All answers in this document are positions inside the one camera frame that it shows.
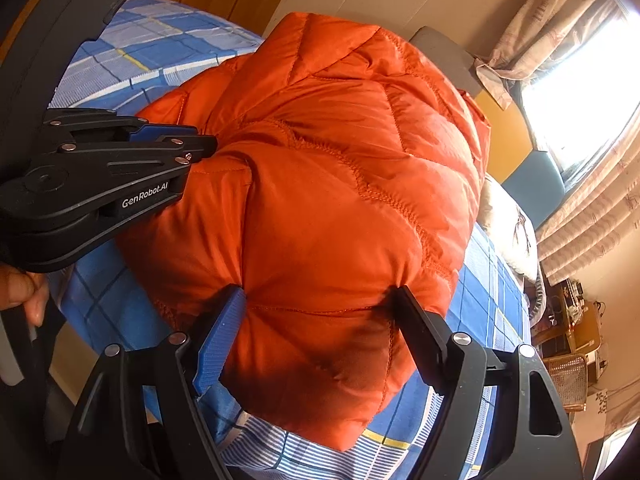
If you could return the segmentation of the person's left hand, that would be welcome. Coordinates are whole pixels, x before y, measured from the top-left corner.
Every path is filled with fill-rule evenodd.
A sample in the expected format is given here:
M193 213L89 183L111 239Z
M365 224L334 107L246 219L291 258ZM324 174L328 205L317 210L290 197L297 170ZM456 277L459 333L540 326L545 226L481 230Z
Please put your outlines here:
M49 300L49 284L44 274L22 272L13 266L0 266L0 310L22 306L26 320L41 326Z

